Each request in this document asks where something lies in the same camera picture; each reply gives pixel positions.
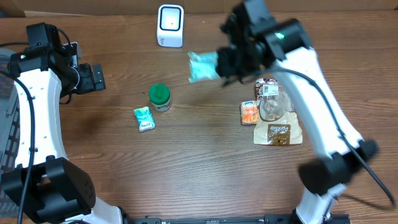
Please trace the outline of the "light teal wipes pack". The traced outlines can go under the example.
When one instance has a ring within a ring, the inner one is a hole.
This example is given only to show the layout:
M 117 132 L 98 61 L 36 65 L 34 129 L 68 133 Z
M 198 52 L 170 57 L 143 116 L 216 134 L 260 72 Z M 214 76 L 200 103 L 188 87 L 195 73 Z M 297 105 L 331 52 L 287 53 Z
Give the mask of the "light teal wipes pack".
M 191 76 L 188 78 L 190 83 L 220 79 L 216 71 L 218 65 L 217 52 L 205 52 L 200 54 L 188 52 L 188 57 L 191 72 Z

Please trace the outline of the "clear snack bag brown label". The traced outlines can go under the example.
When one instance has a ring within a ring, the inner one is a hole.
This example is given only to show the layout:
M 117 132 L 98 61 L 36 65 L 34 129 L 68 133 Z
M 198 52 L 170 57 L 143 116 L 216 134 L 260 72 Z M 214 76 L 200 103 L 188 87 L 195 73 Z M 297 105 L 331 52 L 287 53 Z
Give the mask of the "clear snack bag brown label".
M 254 85 L 259 112 L 254 133 L 254 144 L 287 146 L 301 144 L 302 128 L 299 125 L 287 92 L 275 79 L 259 78 Z

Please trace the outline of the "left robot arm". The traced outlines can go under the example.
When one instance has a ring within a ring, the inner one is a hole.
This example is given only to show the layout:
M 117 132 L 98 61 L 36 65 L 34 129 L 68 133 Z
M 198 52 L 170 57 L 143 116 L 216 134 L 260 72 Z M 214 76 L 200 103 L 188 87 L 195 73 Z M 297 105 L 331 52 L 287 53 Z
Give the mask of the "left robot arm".
M 68 160 L 60 124 L 63 97 L 106 88 L 100 65 L 79 63 L 76 42 L 47 23 L 27 26 L 28 46 L 13 54 L 6 76 L 19 100 L 15 169 L 1 176 L 19 215 L 35 223 L 127 223 L 124 211 L 97 197 L 91 177 Z

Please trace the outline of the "teal tissue packet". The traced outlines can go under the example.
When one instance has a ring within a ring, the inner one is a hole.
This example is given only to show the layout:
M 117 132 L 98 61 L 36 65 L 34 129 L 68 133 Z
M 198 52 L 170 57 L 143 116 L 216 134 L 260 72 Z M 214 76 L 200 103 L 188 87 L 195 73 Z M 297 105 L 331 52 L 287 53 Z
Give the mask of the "teal tissue packet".
M 134 110 L 137 119 L 139 132 L 149 131 L 155 128 L 155 121 L 152 112 L 148 106 Z

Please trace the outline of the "green lid jar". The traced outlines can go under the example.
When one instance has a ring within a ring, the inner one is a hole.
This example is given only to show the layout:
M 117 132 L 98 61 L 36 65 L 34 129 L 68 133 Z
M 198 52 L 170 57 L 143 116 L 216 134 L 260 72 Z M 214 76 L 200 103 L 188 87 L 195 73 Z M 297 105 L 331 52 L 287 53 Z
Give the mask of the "green lid jar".
M 163 83 L 157 83 L 149 89 L 149 99 L 157 111 L 167 111 L 171 107 L 171 95 L 169 88 Z

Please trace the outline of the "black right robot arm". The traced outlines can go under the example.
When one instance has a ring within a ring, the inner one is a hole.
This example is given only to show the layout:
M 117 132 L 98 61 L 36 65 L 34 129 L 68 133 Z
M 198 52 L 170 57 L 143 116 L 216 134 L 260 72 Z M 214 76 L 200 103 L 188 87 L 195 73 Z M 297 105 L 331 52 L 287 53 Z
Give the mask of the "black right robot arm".
M 328 86 L 306 30 L 297 19 L 277 22 L 264 1 L 243 1 L 221 31 L 230 45 L 218 51 L 217 71 L 242 80 L 271 73 L 287 92 L 307 131 L 315 158 L 299 169 L 302 199 L 291 215 L 266 215 L 266 223 L 348 223 L 331 210 L 352 177 L 378 152 L 364 140 Z

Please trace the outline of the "orange tissue packet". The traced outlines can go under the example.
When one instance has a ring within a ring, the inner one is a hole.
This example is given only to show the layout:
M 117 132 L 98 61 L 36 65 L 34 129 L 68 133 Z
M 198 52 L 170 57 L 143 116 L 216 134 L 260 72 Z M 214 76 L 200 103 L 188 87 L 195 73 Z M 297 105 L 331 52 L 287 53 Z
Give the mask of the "orange tissue packet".
M 256 124 L 259 121 L 258 108 L 255 101 L 244 101 L 239 108 L 242 125 Z

